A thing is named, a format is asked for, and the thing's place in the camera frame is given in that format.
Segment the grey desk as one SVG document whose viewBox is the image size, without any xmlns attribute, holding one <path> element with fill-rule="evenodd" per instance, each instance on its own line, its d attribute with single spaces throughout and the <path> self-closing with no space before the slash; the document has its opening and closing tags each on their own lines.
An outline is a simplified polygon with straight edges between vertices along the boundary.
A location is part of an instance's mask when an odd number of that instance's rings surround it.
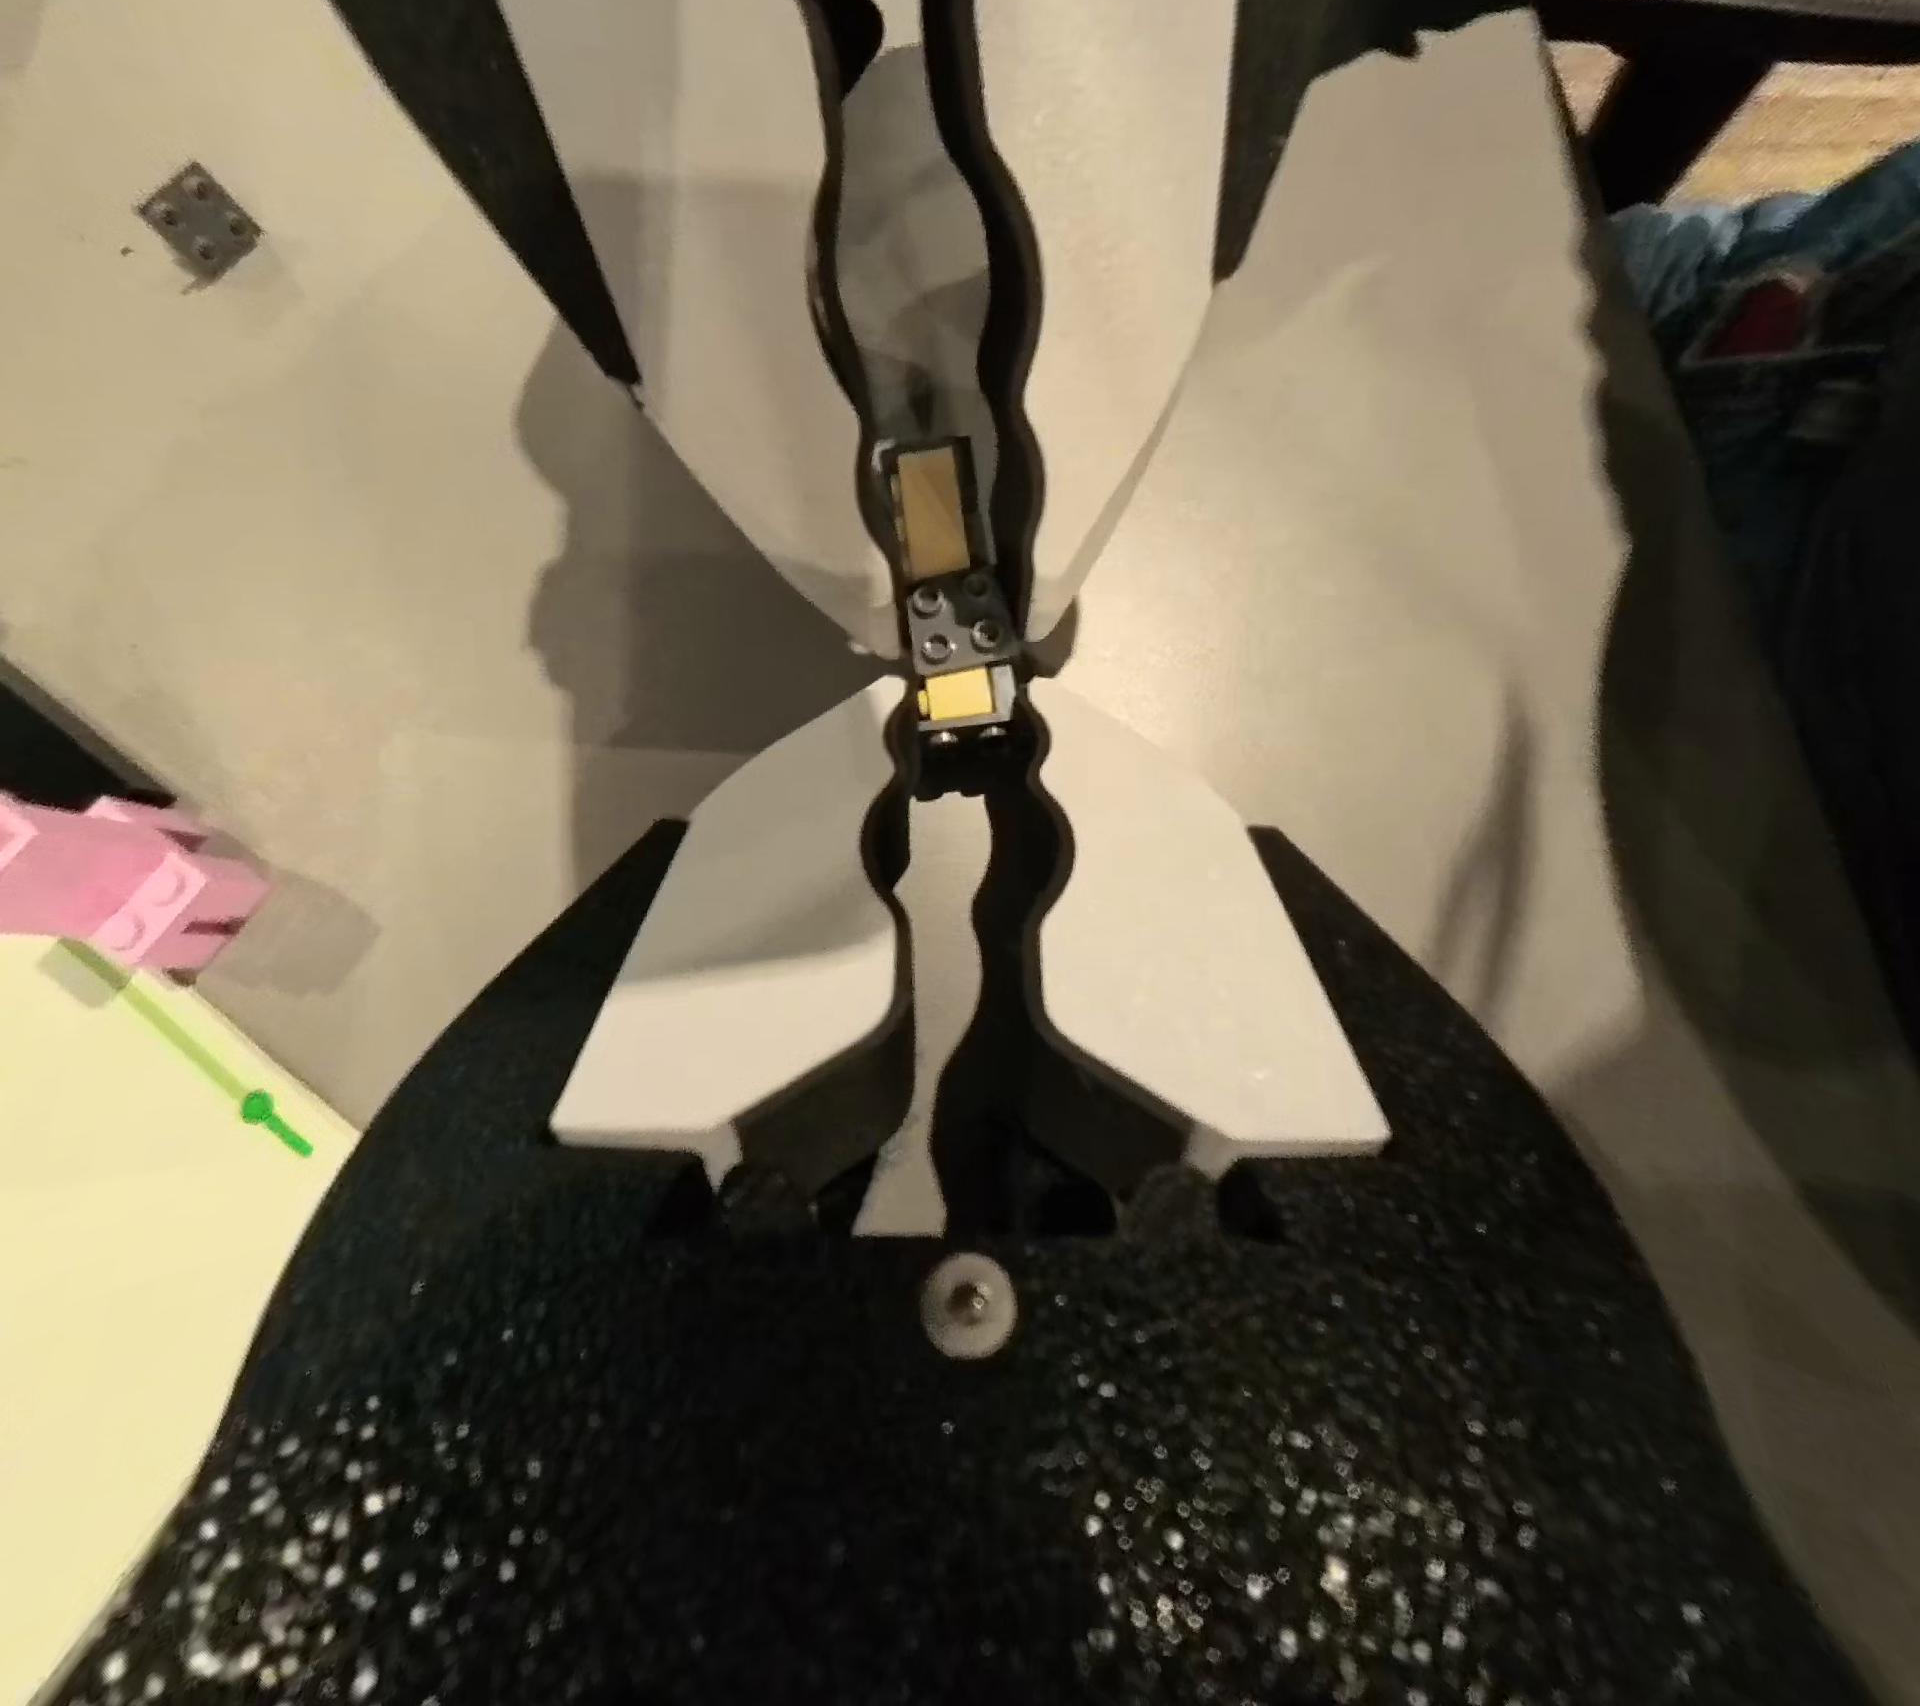
<svg viewBox="0 0 1920 1706">
<path fill-rule="evenodd" d="M 203 163 L 203 295 L 132 207 Z M 1327 74 L 1067 684 L 1283 828 L 1604 1178 L 1793 1573 L 1916 1700 L 1916 1075 L 1519 8 Z M 290 894 L 213 1002 L 368 1120 L 742 747 L 635 592 L 834 633 L 561 336 L 325 0 L 2 0 L 2 652 Z"/>
</svg>

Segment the small black brick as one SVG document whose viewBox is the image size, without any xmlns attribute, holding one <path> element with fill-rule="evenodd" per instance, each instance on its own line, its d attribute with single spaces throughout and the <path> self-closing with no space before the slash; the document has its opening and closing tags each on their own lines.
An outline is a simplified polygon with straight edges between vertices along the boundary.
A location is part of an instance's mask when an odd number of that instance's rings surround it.
<svg viewBox="0 0 1920 1706">
<path fill-rule="evenodd" d="M 988 799 L 1025 779 L 1032 761 L 1033 731 L 1021 717 L 1003 725 L 918 731 L 912 799 Z"/>
</svg>

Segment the pink toy brick pig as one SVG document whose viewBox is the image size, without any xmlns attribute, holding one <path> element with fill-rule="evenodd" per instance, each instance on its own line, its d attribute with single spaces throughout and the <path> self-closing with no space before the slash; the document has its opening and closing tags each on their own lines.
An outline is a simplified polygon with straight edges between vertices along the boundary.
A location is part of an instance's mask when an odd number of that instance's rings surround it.
<svg viewBox="0 0 1920 1706">
<path fill-rule="evenodd" d="M 2 795 L 2 936 L 68 940 L 129 973 L 203 973 L 271 879 L 175 807 Z"/>
</svg>

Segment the yellow and grey brick assembly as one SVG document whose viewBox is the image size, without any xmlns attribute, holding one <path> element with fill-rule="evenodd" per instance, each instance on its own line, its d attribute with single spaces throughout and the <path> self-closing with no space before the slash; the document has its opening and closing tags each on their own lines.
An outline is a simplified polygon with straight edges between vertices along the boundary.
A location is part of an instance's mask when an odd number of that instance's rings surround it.
<svg viewBox="0 0 1920 1706">
<path fill-rule="evenodd" d="M 1000 573 L 992 565 L 995 548 L 982 515 L 966 443 L 944 440 L 897 447 L 888 452 L 884 471 L 899 548 L 899 621 L 904 639 L 901 598 L 910 585 L 960 569 L 992 569 L 997 580 Z M 904 674 L 912 685 L 921 731 L 1003 725 L 1015 717 L 1021 658 L 938 679 L 921 679 L 904 663 Z"/>
</svg>

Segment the pale green instruction booklet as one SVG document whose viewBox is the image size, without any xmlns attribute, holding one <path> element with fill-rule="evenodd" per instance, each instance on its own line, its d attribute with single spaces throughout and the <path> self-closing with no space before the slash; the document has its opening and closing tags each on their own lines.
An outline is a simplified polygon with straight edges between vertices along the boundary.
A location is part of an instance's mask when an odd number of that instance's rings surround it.
<svg viewBox="0 0 1920 1706">
<path fill-rule="evenodd" d="M 192 1488 L 357 1130 L 201 993 L 2 938 L 2 1700 Z"/>
</svg>

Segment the dark grey square brick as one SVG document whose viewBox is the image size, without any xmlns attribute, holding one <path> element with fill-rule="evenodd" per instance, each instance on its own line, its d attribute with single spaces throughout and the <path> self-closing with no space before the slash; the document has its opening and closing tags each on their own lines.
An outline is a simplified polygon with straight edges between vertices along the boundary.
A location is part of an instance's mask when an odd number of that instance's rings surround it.
<svg viewBox="0 0 1920 1706">
<path fill-rule="evenodd" d="M 928 577 L 904 589 L 904 662 L 921 679 L 1021 658 L 1024 639 L 992 569 Z"/>
</svg>

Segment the grey square plate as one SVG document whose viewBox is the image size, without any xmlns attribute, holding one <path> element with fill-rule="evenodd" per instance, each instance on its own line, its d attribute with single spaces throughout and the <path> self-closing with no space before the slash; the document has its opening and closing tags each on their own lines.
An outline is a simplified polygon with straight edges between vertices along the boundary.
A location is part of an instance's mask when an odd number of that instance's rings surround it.
<svg viewBox="0 0 1920 1706">
<path fill-rule="evenodd" d="M 150 188 L 132 214 L 155 236 L 190 296 L 231 277 L 265 244 L 265 229 L 198 160 Z"/>
</svg>

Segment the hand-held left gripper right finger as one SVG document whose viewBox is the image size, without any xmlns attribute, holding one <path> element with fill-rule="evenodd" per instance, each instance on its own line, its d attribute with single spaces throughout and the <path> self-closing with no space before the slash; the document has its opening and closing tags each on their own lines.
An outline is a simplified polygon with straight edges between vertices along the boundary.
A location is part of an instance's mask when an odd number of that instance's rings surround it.
<svg viewBox="0 0 1920 1706">
<path fill-rule="evenodd" d="M 1122 1207 L 1159 1170 L 1368 1161 L 1388 1117 L 1237 809 L 1092 702 L 1018 702 L 982 799 L 978 999 L 938 1084 L 947 1213 L 1021 1213 L 1032 1161 Z"/>
</svg>

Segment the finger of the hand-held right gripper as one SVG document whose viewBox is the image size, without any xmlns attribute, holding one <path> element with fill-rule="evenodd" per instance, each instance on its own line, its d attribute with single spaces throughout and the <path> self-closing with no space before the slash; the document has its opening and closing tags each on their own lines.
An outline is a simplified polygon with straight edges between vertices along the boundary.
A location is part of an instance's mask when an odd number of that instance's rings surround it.
<svg viewBox="0 0 1920 1706">
<path fill-rule="evenodd" d="M 841 98 L 812 0 L 497 0 L 622 325 L 644 417 L 860 652 L 888 658 L 870 386 L 816 303 Z"/>
<path fill-rule="evenodd" d="M 1237 0 L 929 0 L 988 249 L 991 530 L 1024 637 L 1069 611 L 1214 290 Z"/>
</svg>

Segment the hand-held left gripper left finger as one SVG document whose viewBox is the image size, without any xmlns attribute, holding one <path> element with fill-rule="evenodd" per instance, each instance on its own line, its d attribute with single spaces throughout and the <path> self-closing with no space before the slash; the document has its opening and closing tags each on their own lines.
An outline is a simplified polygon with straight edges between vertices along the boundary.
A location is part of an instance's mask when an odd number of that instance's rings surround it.
<svg viewBox="0 0 1920 1706">
<path fill-rule="evenodd" d="M 711 791 L 548 1117 L 557 1143 L 770 1172 L 823 1198 L 912 1098 L 899 685 L 867 685 Z"/>
</svg>

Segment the black toy brick frame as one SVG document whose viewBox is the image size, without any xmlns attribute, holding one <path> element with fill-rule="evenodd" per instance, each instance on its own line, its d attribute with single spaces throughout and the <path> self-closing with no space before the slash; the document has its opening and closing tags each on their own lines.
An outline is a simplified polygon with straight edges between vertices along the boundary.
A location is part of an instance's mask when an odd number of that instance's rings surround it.
<svg viewBox="0 0 1920 1706">
<path fill-rule="evenodd" d="M 173 807 L 177 799 L 102 733 L 2 658 L 2 791 L 83 813 L 95 801 Z"/>
</svg>

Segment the person's blue jeans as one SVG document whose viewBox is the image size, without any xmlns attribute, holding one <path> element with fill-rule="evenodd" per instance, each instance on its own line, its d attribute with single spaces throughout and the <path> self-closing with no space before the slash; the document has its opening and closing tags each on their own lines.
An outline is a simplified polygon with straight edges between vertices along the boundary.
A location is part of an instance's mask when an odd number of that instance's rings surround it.
<svg viewBox="0 0 1920 1706">
<path fill-rule="evenodd" d="M 1635 207 L 1609 234 L 1696 440 L 1783 437 L 1826 382 L 1916 414 L 1916 140 L 1819 192 Z"/>
</svg>

